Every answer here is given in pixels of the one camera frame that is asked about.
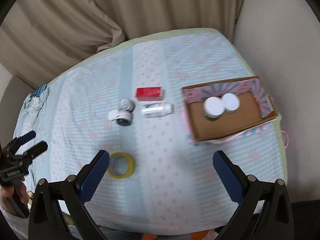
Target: red box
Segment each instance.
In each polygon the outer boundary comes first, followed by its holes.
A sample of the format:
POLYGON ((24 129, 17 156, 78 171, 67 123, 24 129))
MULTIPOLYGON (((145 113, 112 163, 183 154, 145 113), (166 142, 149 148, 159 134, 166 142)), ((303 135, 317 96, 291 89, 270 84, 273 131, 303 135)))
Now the red box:
POLYGON ((138 101, 162 101, 162 87, 137 88, 136 98, 138 101))

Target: human hand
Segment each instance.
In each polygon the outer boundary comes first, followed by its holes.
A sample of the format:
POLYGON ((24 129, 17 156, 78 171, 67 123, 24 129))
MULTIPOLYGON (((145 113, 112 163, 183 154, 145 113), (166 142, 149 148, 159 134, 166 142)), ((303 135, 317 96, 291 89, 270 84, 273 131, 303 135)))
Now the human hand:
MULTIPOLYGON (((3 206, 7 212, 10 214, 16 216, 17 213, 10 204, 8 197, 11 197, 13 195, 14 189, 13 186, 10 187, 0 187, 0 204, 3 206)), ((20 192, 18 192, 18 195, 20 196, 20 200, 24 204, 28 204, 29 198, 27 194, 27 187, 24 185, 23 182, 21 182, 21 188, 20 192)))

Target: light blue bedsheet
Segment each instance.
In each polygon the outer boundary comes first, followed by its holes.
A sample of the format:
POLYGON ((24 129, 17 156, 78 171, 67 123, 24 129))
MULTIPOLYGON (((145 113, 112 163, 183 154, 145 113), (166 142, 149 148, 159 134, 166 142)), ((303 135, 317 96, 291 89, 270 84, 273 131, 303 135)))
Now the light blue bedsheet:
POLYGON ((34 119, 36 140, 48 151, 34 160, 26 178, 35 189, 40 178, 64 180, 77 174, 100 149, 122 151, 135 158, 136 170, 125 180, 108 174, 86 207, 97 224, 156 235, 186 234, 224 225, 237 205, 231 202, 212 166, 223 150, 246 174, 274 182, 286 179, 279 127, 268 124, 220 145, 188 142, 181 117, 181 87, 252 75, 233 46, 219 32, 204 30, 148 41, 101 57, 60 76, 36 115, 21 110, 15 136, 34 119), (120 127, 107 120, 123 98, 134 99, 137 87, 161 85, 174 114, 144 119, 140 105, 133 123, 120 127))

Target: orange object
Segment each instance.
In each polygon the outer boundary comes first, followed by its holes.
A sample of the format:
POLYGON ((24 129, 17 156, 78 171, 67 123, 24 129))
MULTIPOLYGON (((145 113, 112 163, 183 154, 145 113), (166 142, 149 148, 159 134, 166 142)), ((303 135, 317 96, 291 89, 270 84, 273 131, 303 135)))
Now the orange object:
POLYGON ((150 234, 143 234, 142 240, 155 240, 157 236, 155 235, 150 235, 150 234))
POLYGON ((209 230, 191 233, 191 240, 202 240, 208 232, 209 230))

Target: white bottle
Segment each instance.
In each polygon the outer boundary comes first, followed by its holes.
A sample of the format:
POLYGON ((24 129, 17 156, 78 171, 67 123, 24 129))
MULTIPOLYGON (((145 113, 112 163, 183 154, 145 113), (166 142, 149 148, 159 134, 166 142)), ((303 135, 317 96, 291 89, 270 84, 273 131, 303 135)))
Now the white bottle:
POLYGON ((225 110, 221 99, 218 97, 207 98, 203 107, 204 117, 209 121, 217 120, 225 110))
POLYGON ((226 93, 221 97, 226 112, 233 113, 240 107, 240 99, 233 93, 226 93))
POLYGON ((143 105, 142 114, 145 118, 160 117, 173 113, 173 105, 165 103, 154 103, 143 105))

